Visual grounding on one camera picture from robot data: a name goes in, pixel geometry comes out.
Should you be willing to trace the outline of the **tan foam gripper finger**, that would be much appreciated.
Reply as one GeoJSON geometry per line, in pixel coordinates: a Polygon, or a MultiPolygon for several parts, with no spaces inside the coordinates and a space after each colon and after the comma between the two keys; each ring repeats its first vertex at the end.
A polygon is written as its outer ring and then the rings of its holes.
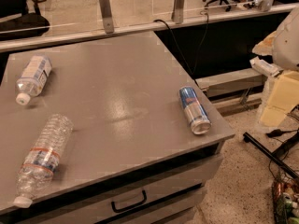
{"type": "Polygon", "coordinates": [[[273,79],[272,90],[265,100],[259,121],[265,127],[278,127],[297,105],[299,105],[299,73],[283,72],[273,79]]]}

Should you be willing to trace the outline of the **white tag on arm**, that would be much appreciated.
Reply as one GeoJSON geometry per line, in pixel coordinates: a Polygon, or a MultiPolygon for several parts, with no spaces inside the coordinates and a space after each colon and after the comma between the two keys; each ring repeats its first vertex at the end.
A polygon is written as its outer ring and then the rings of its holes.
{"type": "Polygon", "coordinates": [[[249,62],[254,70],[265,75],[266,77],[275,77],[279,74],[279,69],[276,66],[260,59],[259,57],[255,57],[249,62]]]}

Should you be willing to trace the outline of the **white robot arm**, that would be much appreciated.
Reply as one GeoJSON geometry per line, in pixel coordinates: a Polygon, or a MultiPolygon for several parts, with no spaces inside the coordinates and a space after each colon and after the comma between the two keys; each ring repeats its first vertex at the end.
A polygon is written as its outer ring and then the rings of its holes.
{"type": "Polygon", "coordinates": [[[299,7],[252,52],[251,67],[267,76],[257,124],[274,129],[299,105],[299,7]]]}

